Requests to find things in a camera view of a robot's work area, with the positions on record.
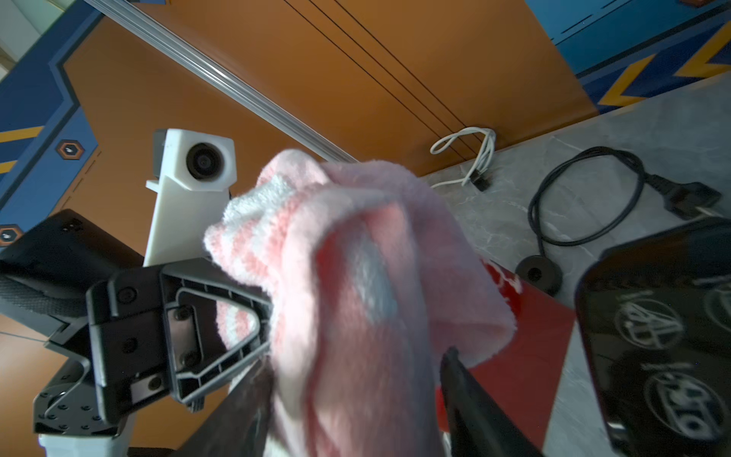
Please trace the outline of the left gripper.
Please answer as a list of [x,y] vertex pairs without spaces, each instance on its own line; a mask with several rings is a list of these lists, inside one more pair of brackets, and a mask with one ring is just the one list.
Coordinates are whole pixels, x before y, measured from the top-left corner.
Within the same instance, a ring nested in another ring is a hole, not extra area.
[[[253,321],[231,347],[218,333],[219,303]],[[34,432],[113,437],[167,396],[201,411],[268,349],[272,304],[207,258],[144,267],[134,249],[64,209],[3,249],[1,312],[66,357],[34,399]]]

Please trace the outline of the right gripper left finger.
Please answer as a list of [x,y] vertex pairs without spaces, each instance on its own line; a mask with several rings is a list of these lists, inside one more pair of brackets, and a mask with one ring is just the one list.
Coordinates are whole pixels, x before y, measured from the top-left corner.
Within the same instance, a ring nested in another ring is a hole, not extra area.
[[174,456],[262,456],[271,420],[274,374],[268,358],[255,362]]

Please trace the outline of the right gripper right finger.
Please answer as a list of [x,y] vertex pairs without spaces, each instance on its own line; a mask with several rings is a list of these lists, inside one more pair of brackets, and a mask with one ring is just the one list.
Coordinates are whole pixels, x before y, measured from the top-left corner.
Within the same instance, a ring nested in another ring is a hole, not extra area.
[[543,455],[466,369],[456,348],[442,358],[440,382],[452,456]]

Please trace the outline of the pink striped towel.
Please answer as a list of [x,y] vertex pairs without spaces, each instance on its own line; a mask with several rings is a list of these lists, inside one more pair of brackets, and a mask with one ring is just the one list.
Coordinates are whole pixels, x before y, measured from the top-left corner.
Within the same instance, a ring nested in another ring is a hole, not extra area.
[[442,355],[500,352],[514,314],[440,196],[389,162],[285,150],[204,244],[272,300],[268,456],[441,456]]

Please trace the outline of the black coffee machine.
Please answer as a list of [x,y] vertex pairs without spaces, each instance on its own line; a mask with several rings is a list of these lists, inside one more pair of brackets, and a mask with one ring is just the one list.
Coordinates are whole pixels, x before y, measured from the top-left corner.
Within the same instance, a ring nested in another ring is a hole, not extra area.
[[730,452],[730,222],[607,249],[575,307],[608,439],[624,456]]

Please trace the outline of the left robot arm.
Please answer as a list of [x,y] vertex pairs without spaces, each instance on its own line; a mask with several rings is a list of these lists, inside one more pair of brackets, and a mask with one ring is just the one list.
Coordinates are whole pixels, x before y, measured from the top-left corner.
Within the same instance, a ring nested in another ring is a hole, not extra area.
[[145,456],[132,417],[172,398],[201,411],[232,392],[181,456],[260,456],[270,428],[271,304],[205,257],[147,267],[65,209],[28,233],[1,230],[1,311],[45,336],[65,364],[34,400],[49,456]]

